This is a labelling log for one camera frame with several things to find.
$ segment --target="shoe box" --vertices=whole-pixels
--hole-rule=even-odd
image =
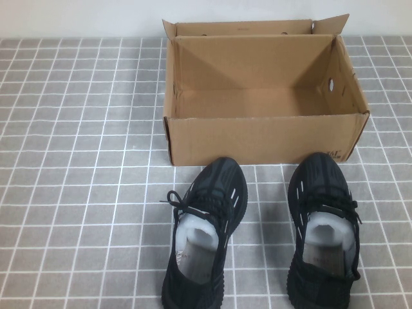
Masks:
[[[347,160],[370,115],[340,36],[348,16],[164,21],[171,163],[297,163],[318,151]]]

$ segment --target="tile floor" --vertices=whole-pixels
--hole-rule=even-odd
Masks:
[[[372,118],[341,164],[359,200],[351,308],[412,308],[412,37],[345,37]],[[163,39],[0,41],[0,308],[160,308],[172,209]],[[224,309],[290,308],[293,165],[244,166]]]

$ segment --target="black sneaker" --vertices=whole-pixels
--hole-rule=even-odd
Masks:
[[[290,302],[296,309],[347,308],[352,283],[360,278],[361,221],[339,166],[327,154],[310,155],[290,180],[288,202],[296,227]]]
[[[178,201],[172,201],[172,195]],[[183,199],[170,191],[167,201],[176,208],[163,306],[220,308],[227,242],[247,207],[243,172],[235,160],[219,158],[199,174]]]

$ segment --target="box hole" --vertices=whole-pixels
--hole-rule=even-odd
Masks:
[[[329,91],[332,92],[333,91],[333,79],[329,79]]]

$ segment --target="shoe insole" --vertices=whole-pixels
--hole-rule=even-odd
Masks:
[[[211,279],[215,252],[191,243],[189,240],[182,252],[178,267],[187,279],[204,284]]]
[[[345,276],[344,251],[342,246],[322,247],[304,244],[303,261],[327,270],[336,276]]]

